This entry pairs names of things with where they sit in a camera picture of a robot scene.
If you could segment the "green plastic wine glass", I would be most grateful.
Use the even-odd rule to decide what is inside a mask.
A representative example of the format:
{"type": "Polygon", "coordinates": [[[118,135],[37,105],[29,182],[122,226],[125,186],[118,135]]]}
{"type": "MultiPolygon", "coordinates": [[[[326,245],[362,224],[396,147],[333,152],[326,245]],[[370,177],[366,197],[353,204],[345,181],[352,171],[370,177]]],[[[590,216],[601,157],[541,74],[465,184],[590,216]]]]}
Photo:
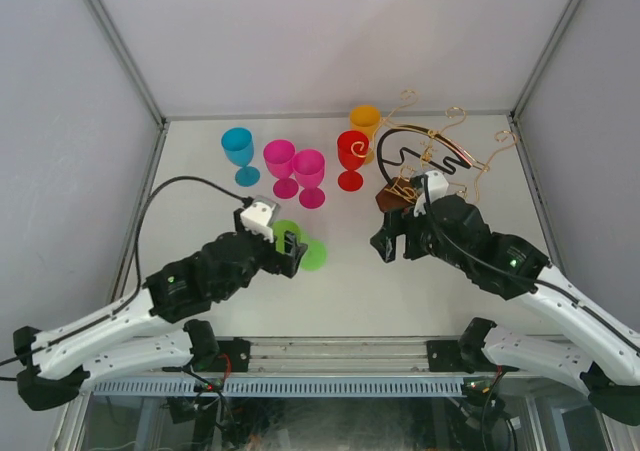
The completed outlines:
{"type": "Polygon", "coordinates": [[[285,233],[293,233],[297,241],[307,245],[307,250],[300,262],[300,268],[305,271],[317,271],[326,262],[327,249],[324,243],[312,238],[302,228],[291,220],[278,220],[273,223],[272,229],[276,237],[276,250],[283,254],[285,252],[285,233]]]}

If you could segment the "gold wire wine glass rack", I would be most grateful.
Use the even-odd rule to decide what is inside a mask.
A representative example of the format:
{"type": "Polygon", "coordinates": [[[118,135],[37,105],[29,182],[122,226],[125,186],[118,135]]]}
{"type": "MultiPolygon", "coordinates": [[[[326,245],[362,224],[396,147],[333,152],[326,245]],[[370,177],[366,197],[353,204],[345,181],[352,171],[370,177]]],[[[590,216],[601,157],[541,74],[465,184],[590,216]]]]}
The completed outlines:
{"type": "Polygon", "coordinates": [[[384,115],[381,113],[380,127],[375,135],[374,159],[385,185],[376,195],[376,202],[382,212],[415,203],[416,192],[411,179],[421,172],[439,171],[449,182],[448,190],[463,199],[471,198],[474,204],[480,201],[480,180],[491,172],[495,157],[516,147],[519,138],[511,130],[501,130],[494,134],[499,146],[485,160],[475,157],[463,145],[447,135],[447,131],[463,124],[467,112],[458,106],[445,111],[448,123],[440,128],[429,128],[414,123],[399,123],[394,116],[399,111],[414,106],[419,101],[419,93],[405,89],[400,93],[400,104],[384,115]],[[420,137],[420,149],[415,151],[407,146],[398,150],[399,159],[391,161],[383,156],[384,141],[393,134],[415,134],[420,137]]]}

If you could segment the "pink wine glass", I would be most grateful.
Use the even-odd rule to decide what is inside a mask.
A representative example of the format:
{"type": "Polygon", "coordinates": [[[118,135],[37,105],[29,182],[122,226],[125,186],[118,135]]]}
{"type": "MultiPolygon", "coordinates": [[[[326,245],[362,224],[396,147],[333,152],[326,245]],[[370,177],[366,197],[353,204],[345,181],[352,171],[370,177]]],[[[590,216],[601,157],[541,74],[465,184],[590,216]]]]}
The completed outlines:
{"type": "Polygon", "coordinates": [[[299,202],[306,209],[317,209],[324,204],[325,194],[320,188],[325,176],[324,155],[316,149],[299,151],[292,160],[293,173],[302,187],[299,202]]]}
{"type": "Polygon", "coordinates": [[[291,199],[298,193],[299,185],[292,178],[295,155],[295,145],[285,139],[273,140],[263,150],[267,170],[276,178],[272,191],[280,199],[291,199]]]}

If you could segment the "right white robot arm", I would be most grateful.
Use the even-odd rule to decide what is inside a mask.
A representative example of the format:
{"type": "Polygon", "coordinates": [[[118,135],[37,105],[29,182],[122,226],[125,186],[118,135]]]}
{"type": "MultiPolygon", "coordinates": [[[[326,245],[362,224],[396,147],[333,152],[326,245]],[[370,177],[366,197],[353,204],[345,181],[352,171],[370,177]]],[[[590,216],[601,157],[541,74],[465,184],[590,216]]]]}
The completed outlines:
{"type": "Polygon", "coordinates": [[[445,196],[385,214],[370,239],[381,259],[430,256],[456,269],[481,290],[553,321],[565,345],[510,331],[476,317],[458,340],[461,362],[472,370],[524,370],[584,394],[602,414],[639,423],[639,334],[581,293],[525,239],[490,229],[478,208],[445,196]]]}

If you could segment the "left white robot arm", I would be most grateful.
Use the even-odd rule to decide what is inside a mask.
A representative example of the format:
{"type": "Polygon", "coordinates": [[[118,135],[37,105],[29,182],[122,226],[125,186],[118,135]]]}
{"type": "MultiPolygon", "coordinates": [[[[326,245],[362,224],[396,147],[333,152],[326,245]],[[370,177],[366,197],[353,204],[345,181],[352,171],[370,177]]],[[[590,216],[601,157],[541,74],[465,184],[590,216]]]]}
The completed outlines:
{"type": "Polygon", "coordinates": [[[17,392],[33,411],[74,400],[98,382],[158,368],[206,371],[220,350],[203,320],[213,304],[260,271],[292,278],[307,250],[295,234],[284,249],[250,232],[228,232],[147,277],[143,287],[58,330],[25,326],[13,335],[24,368],[17,392]]]}

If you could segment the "red plastic wine glass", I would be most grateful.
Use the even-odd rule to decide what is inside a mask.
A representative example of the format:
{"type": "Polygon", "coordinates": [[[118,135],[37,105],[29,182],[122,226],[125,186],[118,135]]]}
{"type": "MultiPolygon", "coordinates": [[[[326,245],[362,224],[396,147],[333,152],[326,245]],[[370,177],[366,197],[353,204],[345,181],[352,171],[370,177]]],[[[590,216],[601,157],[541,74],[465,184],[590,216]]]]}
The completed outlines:
{"type": "Polygon", "coordinates": [[[358,169],[367,158],[369,140],[362,132],[349,130],[339,135],[336,145],[338,160],[344,168],[338,176],[338,185],[347,192],[358,191],[363,185],[358,169]]]}

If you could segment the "orange plastic wine glass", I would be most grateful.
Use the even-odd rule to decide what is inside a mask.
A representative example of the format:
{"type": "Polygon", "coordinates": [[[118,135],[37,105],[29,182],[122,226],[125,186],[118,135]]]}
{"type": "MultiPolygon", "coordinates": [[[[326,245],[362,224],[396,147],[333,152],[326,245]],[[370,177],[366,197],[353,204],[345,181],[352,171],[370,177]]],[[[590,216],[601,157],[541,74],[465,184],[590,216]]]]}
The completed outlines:
{"type": "Polygon", "coordinates": [[[349,115],[351,128],[362,132],[369,140],[369,149],[364,164],[368,165],[374,159],[375,135],[380,127],[381,113],[372,105],[361,105],[353,108],[349,115]]]}

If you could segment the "blue plastic wine glass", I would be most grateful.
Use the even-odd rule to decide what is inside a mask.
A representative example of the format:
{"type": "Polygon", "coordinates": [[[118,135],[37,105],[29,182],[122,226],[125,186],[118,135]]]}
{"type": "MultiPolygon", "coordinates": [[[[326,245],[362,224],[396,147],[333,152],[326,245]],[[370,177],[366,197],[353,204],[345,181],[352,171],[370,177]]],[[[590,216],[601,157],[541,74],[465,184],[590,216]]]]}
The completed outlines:
{"type": "Polygon", "coordinates": [[[238,167],[235,182],[242,187],[258,183],[260,171],[251,165],[254,158],[254,143],[251,132],[243,127],[227,130],[221,138],[221,146],[227,159],[238,167]]]}

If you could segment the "aluminium front rail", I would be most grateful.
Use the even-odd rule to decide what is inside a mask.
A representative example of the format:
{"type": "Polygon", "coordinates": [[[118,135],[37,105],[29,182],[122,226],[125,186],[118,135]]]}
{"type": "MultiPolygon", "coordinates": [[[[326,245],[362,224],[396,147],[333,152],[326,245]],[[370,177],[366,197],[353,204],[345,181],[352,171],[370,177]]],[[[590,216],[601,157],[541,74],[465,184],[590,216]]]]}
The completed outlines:
{"type": "MultiPolygon", "coordinates": [[[[251,338],[250,363],[240,374],[355,374],[368,373],[462,373],[431,372],[427,358],[427,338],[389,339],[284,339],[251,338]]],[[[536,340],[509,333],[493,349],[495,364],[518,367],[535,375],[553,372],[581,374],[590,370],[593,360],[567,342],[536,340]]],[[[191,356],[191,342],[185,348],[167,336],[149,343],[139,340],[124,353],[122,362],[131,373],[169,369],[171,372],[190,363],[192,366],[211,358],[191,356]]]]}

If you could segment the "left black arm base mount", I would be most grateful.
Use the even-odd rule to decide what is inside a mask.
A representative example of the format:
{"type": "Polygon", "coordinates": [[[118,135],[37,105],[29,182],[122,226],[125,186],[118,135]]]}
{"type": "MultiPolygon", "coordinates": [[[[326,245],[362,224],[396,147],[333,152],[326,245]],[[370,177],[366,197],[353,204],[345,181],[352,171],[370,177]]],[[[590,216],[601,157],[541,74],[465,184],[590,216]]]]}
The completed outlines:
{"type": "Polygon", "coordinates": [[[250,363],[251,342],[235,337],[218,342],[219,354],[215,359],[210,359],[193,366],[196,372],[225,372],[228,362],[231,363],[231,372],[247,372],[250,363]]]}

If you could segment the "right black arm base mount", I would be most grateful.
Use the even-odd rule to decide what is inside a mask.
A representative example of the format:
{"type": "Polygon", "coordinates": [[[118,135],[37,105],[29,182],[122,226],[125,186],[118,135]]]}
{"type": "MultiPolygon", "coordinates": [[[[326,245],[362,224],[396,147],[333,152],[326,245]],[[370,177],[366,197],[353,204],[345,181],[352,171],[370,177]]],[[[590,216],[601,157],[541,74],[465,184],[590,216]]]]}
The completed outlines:
{"type": "Polygon", "coordinates": [[[431,372],[489,373],[501,368],[506,372],[518,372],[518,367],[491,362],[484,354],[485,344],[456,340],[430,340],[426,342],[429,370],[431,372]]]}

